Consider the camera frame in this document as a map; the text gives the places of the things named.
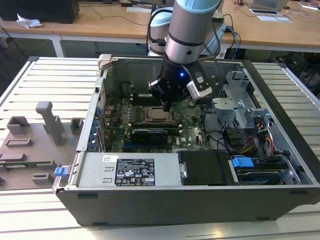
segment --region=power supply label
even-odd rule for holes
[[[117,186],[155,186],[155,160],[118,159],[114,184]]]

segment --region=open computer chassis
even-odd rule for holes
[[[170,112],[148,92],[161,64],[99,60],[77,154],[53,186],[80,225],[276,220],[319,201],[319,160],[251,62],[202,62],[212,95]]]

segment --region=motherboard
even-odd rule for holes
[[[113,98],[102,119],[106,151],[113,153],[176,153],[210,150],[203,131],[203,105],[190,98],[170,112],[150,98]]]

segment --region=blue latch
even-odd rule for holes
[[[102,110],[101,110],[100,107],[96,107],[95,112],[98,113],[98,114],[101,114],[101,113],[102,113]]]
[[[232,164],[235,168],[253,168],[255,166],[251,157],[246,156],[236,156],[232,159]]]
[[[66,177],[67,176],[67,171],[68,171],[68,168],[67,167],[57,167],[55,170],[54,170],[54,175],[56,177]]]
[[[95,134],[97,131],[98,131],[98,130],[97,130],[96,127],[93,126],[93,127],[91,128],[91,133],[92,133],[92,134]]]
[[[96,139],[95,135],[93,135],[93,134],[90,134],[90,135],[89,135],[89,141],[90,141],[90,142],[93,141],[93,140],[95,140],[95,139]]]
[[[95,145],[92,143],[92,142],[88,142],[88,150],[92,150],[92,149],[94,149],[94,147],[95,147]]]
[[[99,125],[99,122],[97,120],[93,120],[92,126],[98,127],[98,125]]]

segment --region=floor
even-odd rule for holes
[[[50,40],[15,38],[14,41],[27,54],[27,56],[55,57],[55,50]],[[6,90],[10,82],[20,71],[26,58],[19,51],[12,40],[7,39],[8,48],[0,50],[0,96]],[[70,58],[98,58],[100,53],[113,55],[136,55],[145,56],[146,45],[136,45],[134,43],[99,42],[100,53],[95,52],[93,42],[89,41],[62,41],[65,55]],[[252,62],[267,62],[268,51],[247,50],[244,58]],[[287,52],[274,52],[273,56],[284,56]],[[299,68],[304,64],[303,56],[294,55]]]

